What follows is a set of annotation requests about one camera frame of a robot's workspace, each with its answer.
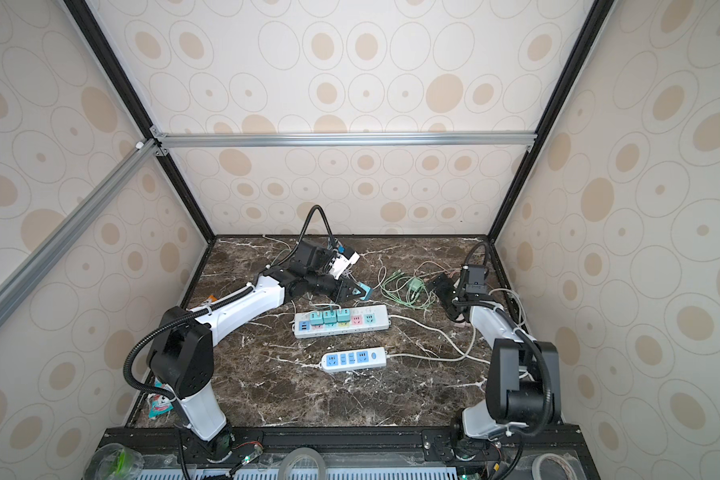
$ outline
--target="power strip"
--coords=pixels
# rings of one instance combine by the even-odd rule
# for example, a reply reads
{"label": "power strip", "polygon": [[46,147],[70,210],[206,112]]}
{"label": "power strip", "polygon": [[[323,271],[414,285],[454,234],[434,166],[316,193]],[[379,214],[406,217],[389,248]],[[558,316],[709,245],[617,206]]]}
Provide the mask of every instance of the power strip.
{"label": "power strip", "polygon": [[327,353],[320,359],[320,368],[328,373],[377,369],[383,366],[387,366],[387,352],[382,346]]}
{"label": "power strip", "polygon": [[295,316],[293,334],[297,339],[344,333],[371,332],[389,328],[386,305],[356,306],[334,310],[301,312]]}

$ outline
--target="wallpaper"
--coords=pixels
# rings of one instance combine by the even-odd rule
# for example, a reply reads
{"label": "wallpaper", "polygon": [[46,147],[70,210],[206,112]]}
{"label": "wallpaper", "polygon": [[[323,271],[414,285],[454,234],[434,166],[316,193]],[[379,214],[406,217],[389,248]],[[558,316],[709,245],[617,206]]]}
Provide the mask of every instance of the wallpaper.
{"label": "wallpaper", "polygon": [[0,0],[0,284],[140,135],[66,15]]}
{"label": "wallpaper", "polygon": [[[205,245],[149,160],[0,328],[0,480],[79,480],[135,399],[125,356],[181,300]],[[136,377],[146,368],[144,349]]]}
{"label": "wallpaper", "polygon": [[499,251],[602,477],[720,480],[720,1],[615,10]]}
{"label": "wallpaper", "polygon": [[590,0],[89,0],[162,131],[533,130]]}
{"label": "wallpaper", "polygon": [[[297,234],[314,204],[336,234],[482,234],[523,145],[176,148],[195,198],[223,234]],[[318,218],[310,233],[324,233]]]}

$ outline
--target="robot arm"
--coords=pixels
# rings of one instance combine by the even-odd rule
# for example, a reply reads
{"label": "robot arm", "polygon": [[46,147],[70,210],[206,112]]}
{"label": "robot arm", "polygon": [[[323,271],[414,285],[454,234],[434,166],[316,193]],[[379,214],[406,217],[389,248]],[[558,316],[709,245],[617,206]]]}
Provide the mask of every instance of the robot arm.
{"label": "robot arm", "polygon": [[[229,446],[226,417],[210,383],[213,347],[258,315],[307,292],[326,295],[336,303],[367,297],[370,289],[345,274],[358,259],[359,255],[350,247],[339,244],[335,249],[325,248],[301,240],[286,260],[261,272],[255,285],[249,283],[211,304],[189,311],[173,307],[165,312],[161,328],[172,323],[178,325],[154,335],[147,364],[163,383],[169,398],[175,397],[173,408],[184,426],[206,443],[209,458],[218,458],[228,452]],[[124,371],[129,380],[128,362]]]}
{"label": "robot arm", "polygon": [[[464,433],[483,439],[512,431],[535,435],[560,420],[557,349],[550,342],[537,341],[512,321],[488,291],[487,266],[470,264],[469,257],[456,285],[445,274],[429,285],[448,317],[472,323],[492,349],[485,400],[464,410]],[[530,376],[521,379],[521,373]]]}

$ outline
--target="green cable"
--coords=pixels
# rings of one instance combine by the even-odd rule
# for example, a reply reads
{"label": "green cable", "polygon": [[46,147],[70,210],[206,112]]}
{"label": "green cable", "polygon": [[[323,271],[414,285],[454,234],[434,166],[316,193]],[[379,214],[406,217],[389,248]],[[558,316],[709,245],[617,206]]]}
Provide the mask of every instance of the green cable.
{"label": "green cable", "polygon": [[[394,289],[389,288],[389,285],[392,282],[394,282]],[[416,285],[415,291],[412,289],[412,283],[413,285]],[[405,294],[405,299],[403,299],[400,291],[406,286],[408,287],[408,290]],[[423,278],[415,275],[404,275],[400,270],[397,270],[389,278],[384,280],[380,287],[384,298],[390,299],[399,305],[403,305],[404,307],[413,310],[426,310],[437,301],[437,297],[431,291],[427,290],[426,283]],[[427,294],[424,302],[418,302],[421,292]]]}

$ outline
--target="marble tabletop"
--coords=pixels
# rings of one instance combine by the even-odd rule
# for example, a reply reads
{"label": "marble tabletop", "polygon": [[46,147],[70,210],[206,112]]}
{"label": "marble tabletop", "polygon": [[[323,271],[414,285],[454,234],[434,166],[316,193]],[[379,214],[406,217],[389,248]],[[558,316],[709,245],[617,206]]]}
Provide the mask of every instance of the marble tabletop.
{"label": "marble tabletop", "polygon": [[[277,239],[290,246],[296,240],[294,236]],[[382,266],[389,274],[398,269],[406,274],[416,270],[423,278],[431,278],[442,269],[458,269],[478,241],[410,236],[352,236],[341,240],[360,253],[352,273],[370,286],[378,284]],[[282,258],[287,253],[285,248],[261,236],[220,237],[192,292],[190,306],[208,295],[221,298],[238,290],[278,254]],[[491,272],[488,283],[498,286],[495,273]],[[426,311],[412,310],[385,299],[379,289],[372,300],[364,304],[384,302],[388,312],[437,327],[462,349],[469,345],[472,329],[452,323],[437,303]],[[326,301],[324,297],[312,299],[314,303]],[[212,386],[232,426],[442,426],[449,424],[460,408],[484,398],[488,365],[472,360],[432,362],[396,357],[383,369],[325,373],[318,362],[330,351],[384,346],[388,353],[443,358],[459,354],[440,334],[401,319],[392,319],[389,330],[298,340],[290,323],[294,307],[298,312],[314,310],[309,302],[304,297],[295,305],[288,302],[270,310],[229,334],[214,349]],[[345,306],[354,306],[354,302]],[[471,355],[490,359],[490,348],[479,333]],[[148,411],[145,402],[136,426],[173,425],[174,412],[149,419]]]}

